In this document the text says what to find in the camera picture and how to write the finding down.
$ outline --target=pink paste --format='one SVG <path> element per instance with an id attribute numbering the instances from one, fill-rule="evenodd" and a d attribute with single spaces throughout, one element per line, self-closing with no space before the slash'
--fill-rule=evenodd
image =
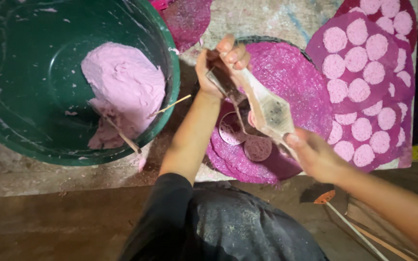
<path id="1" fill-rule="evenodd" d="M 327 89 L 332 103 L 339 103 L 348 95 L 348 85 L 343 80 L 334 79 L 328 81 Z"/>
<path id="2" fill-rule="evenodd" d="M 340 141 L 338 142 L 333 150 L 345 161 L 350 161 L 354 155 L 354 147 L 349 141 Z"/>
<path id="3" fill-rule="evenodd" d="M 372 135 L 372 125 L 366 118 L 359 118 L 351 126 L 351 134 L 354 139 L 364 141 L 370 139 Z"/>
<path id="4" fill-rule="evenodd" d="M 370 138 L 369 144 L 375 153 L 385 153 L 390 148 L 390 135 L 386 131 L 377 131 Z"/>
<path id="5" fill-rule="evenodd" d="M 128 138 L 137 138 L 154 120 L 150 115 L 161 107 L 165 78 L 139 50 L 117 43 L 105 43 L 90 51 L 81 64 L 82 72 L 96 98 L 90 100 L 101 114 L 107 114 Z M 118 132 L 102 117 L 88 146 L 110 149 L 123 145 Z"/>
<path id="6" fill-rule="evenodd" d="M 345 31 L 338 27 L 328 28 L 324 33 L 324 46 L 328 52 L 334 53 L 346 47 L 348 39 Z"/>
<path id="7" fill-rule="evenodd" d="M 367 52 L 364 48 L 357 46 L 349 50 L 345 55 L 345 66 L 353 73 L 359 72 L 367 64 Z"/>

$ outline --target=cloth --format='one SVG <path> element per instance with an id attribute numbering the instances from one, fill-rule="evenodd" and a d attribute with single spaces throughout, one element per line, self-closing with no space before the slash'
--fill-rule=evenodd
<path id="1" fill-rule="evenodd" d="M 121 261 L 326 261 L 312 235 L 292 217 L 229 185 L 195 186 L 160 176 Z"/>

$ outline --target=purple mesh sheet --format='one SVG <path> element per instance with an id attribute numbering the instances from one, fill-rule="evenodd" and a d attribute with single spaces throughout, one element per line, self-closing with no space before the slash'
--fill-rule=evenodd
<path id="1" fill-rule="evenodd" d="M 306 53 L 311 57 L 312 61 L 317 66 L 317 69 L 322 72 L 323 61 L 325 57 L 330 55 L 330 53 L 325 49 L 325 46 L 323 44 L 324 32 L 331 27 L 339 27 L 344 32 L 346 32 L 347 26 L 359 18 L 362 18 L 366 22 L 369 37 L 379 33 L 385 36 L 388 40 L 388 49 L 385 55 L 377 60 L 377 62 L 381 63 L 384 66 L 386 73 L 383 81 L 379 84 L 369 84 L 371 92 L 369 97 L 364 101 L 352 102 L 348 97 L 346 97 L 342 102 L 332 104 L 334 113 L 338 114 L 347 114 L 356 111 L 361 111 L 380 101 L 382 97 L 388 92 L 390 81 L 393 79 L 392 72 L 397 65 L 398 48 L 397 44 L 393 41 L 392 37 L 385 31 L 383 31 L 380 27 L 378 27 L 375 23 L 369 21 L 366 15 L 360 12 L 352 12 L 339 16 L 337 18 L 330 19 L 326 24 L 320 27 L 319 30 L 312 36 L 311 40 L 309 41 L 306 47 Z M 344 59 L 348 51 L 356 46 L 357 45 L 353 45 L 348 40 L 346 47 L 338 51 L 337 54 Z M 365 49 L 366 43 L 361 44 L 360 46 Z M 363 79 L 363 70 L 359 72 L 350 72 L 348 69 L 345 69 L 343 75 L 338 79 L 345 81 L 349 86 L 349 84 L 357 78 Z"/>
<path id="2" fill-rule="evenodd" d="M 267 88 L 287 100 L 296 126 L 328 138 L 332 110 L 325 81 L 299 49 L 286 43 L 257 43 L 247 46 L 252 56 L 253 75 Z M 225 102 L 212 133 L 207 155 L 223 174 L 243 182 L 277 183 L 301 172 L 298 164 L 283 156 L 274 146 L 262 162 L 251 162 L 243 146 L 230 145 L 218 133 L 219 122 L 233 105 Z"/>

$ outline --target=pink circle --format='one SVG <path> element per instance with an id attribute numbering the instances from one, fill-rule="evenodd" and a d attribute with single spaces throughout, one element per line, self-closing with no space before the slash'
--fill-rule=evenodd
<path id="1" fill-rule="evenodd" d="M 349 84 L 348 97 L 351 101 L 355 103 L 362 102 L 369 95 L 370 87 L 363 79 L 356 78 Z"/>
<path id="2" fill-rule="evenodd" d="M 353 73 L 362 70 L 367 61 L 367 52 L 360 46 L 354 47 L 345 55 L 345 66 Z"/>
<path id="3" fill-rule="evenodd" d="M 358 167 L 369 165 L 373 159 L 375 159 L 375 154 L 372 151 L 372 147 L 370 147 L 368 144 L 364 144 L 358 147 L 354 153 L 354 157 L 352 157 L 352 161 Z"/>
<path id="4" fill-rule="evenodd" d="M 379 62 L 369 62 L 364 68 L 363 76 L 369 84 L 379 84 L 385 78 L 385 68 Z"/>
<path id="5" fill-rule="evenodd" d="M 272 142 L 269 138 L 248 135 L 244 144 L 244 154 L 254 162 L 264 161 L 272 152 Z"/>
<path id="6" fill-rule="evenodd" d="M 396 112 L 392 108 L 383 108 L 377 116 L 377 120 L 382 130 L 389 130 L 396 122 Z"/>
<path id="7" fill-rule="evenodd" d="M 359 18 L 349 24 L 346 28 L 346 35 L 348 36 L 348 40 L 353 45 L 361 45 L 365 43 L 369 33 L 367 32 L 367 26 L 364 19 Z"/>
<path id="8" fill-rule="evenodd" d="M 348 114 L 335 114 L 335 120 L 341 125 L 350 125 L 357 119 L 357 112 Z"/>
<path id="9" fill-rule="evenodd" d="M 404 103 L 398 103 L 399 108 L 401 109 L 401 122 L 404 121 L 404 117 L 407 114 L 407 105 Z"/>
<path id="10" fill-rule="evenodd" d="M 388 17 L 382 16 L 375 23 L 387 33 L 394 34 L 393 21 Z"/>
<path id="11" fill-rule="evenodd" d="M 403 48 L 400 48 L 398 50 L 398 66 L 396 66 L 396 68 L 394 69 L 395 73 L 404 69 L 404 66 L 406 65 L 406 58 L 407 58 L 406 50 L 404 50 Z"/>
<path id="12" fill-rule="evenodd" d="M 412 30 L 412 23 L 411 15 L 406 11 L 401 11 L 394 18 L 393 26 L 396 32 L 407 35 Z"/>
<path id="13" fill-rule="evenodd" d="M 323 42 L 328 52 L 333 53 L 345 48 L 348 39 L 346 38 L 345 31 L 341 30 L 339 27 L 332 27 L 325 31 Z"/>
<path id="14" fill-rule="evenodd" d="M 364 141 L 370 139 L 372 135 L 372 125 L 366 118 L 359 118 L 351 126 L 351 134 L 354 139 Z"/>
<path id="15" fill-rule="evenodd" d="M 340 141 L 333 148 L 336 154 L 340 156 L 345 161 L 350 161 L 354 154 L 354 147 L 349 141 Z"/>
<path id="16" fill-rule="evenodd" d="M 388 50 L 388 40 L 379 33 L 374 34 L 367 39 L 366 50 L 369 60 L 376 61 L 383 57 Z"/>
<path id="17" fill-rule="evenodd" d="M 375 116 L 381 112 L 382 107 L 383 107 L 383 101 L 380 101 L 376 103 L 375 105 L 372 105 L 368 107 L 367 109 L 364 109 L 362 113 L 367 116 Z"/>
<path id="18" fill-rule="evenodd" d="M 362 8 L 367 15 L 376 13 L 381 5 L 382 0 L 360 0 L 360 8 Z"/>
<path id="19" fill-rule="evenodd" d="M 330 54 L 325 57 L 322 71 L 328 79 L 336 79 L 345 72 L 345 61 L 337 54 Z"/>
<path id="20" fill-rule="evenodd" d="M 341 140 L 341 136 L 343 136 L 343 128 L 338 122 L 332 121 L 332 126 L 332 132 L 330 133 L 330 136 L 328 136 L 327 141 L 330 145 L 337 143 Z"/>
<path id="21" fill-rule="evenodd" d="M 396 147 L 403 145 L 405 140 L 406 140 L 406 133 L 404 132 L 403 128 L 400 128 L 399 134 L 398 134 L 398 144 L 396 144 Z"/>
<path id="22" fill-rule="evenodd" d="M 396 76 L 401 78 L 407 87 L 411 86 L 411 76 L 406 71 L 400 71 Z"/>
<path id="23" fill-rule="evenodd" d="M 372 135 L 369 144 L 375 153 L 385 153 L 390 148 L 390 135 L 386 131 L 378 131 Z"/>
<path id="24" fill-rule="evenodd" d="M 393 18 L 398 14 L 401 4 L 399 0 L 383 0 L 382 2 L 382 15 Z"/>
<path id="25" fill-rule="evenodd" d="M 328 93 L 330 93 L 330 101 L 332 103 L 342 102 L 348 95 L 348 85 L 346 82 L 339 79 L 328 81 L 327 90 Z"/>

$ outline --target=magenta mesh sheet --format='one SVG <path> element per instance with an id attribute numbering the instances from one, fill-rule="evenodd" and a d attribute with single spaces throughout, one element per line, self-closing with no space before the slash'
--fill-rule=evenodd
<path id="1" fill-rule="evenodd" d="M 320 73 L 297 49 L 286 43 L 247 45 L 252 55 L 253 75 L 291 105 L 294 123 L 327 139 L 332 128 L 332 110 L 325 81 Z M 221 118 L 234 111 L 225 102 L 207 149 L 212 164 L 225 175 L 243 182 L 276 183 L 301 172 L 298 164 L 283 156 L 273 146 L 262 162 L 248 160 L 244 143 L 230 145 L 219 135 Z"/>
<path id="2" fill-rule="evenodd" d="M 387 25 L 388 27 L 386 28 L 389 32 L 393 30 L 393 33 L 395 35 L 398 34 L 398 37 L 402 39 L 407 39 L 411 46 L 410 53 L 412 53 L 417 43 L 418 31 L 416 14 L 409 0 L 345 0 L 336 11 L 334 17 L 339 17 L 343 14 L 348 13 L 351 10 L 355 10 L 354 12 L 363 12 L 364 10 L 362 9 L 361 5 L 368 7 L 372 4 L 375 4 L 376 9 L 367 11 L 367 17 L 369 18 L 369 20 L 372 22 L 377 22 L 379 19 L 382 19 L 380 20 L 382 21 L 382 25 Z M 412 26 L 408 30 L 409 33 L 398 33 L 396 30 L 394 30 L 394 27 L 392 26 L 392 23 L 395 21 L 396 16 L 399 12 L 407 12 L 412 20 Z"/>

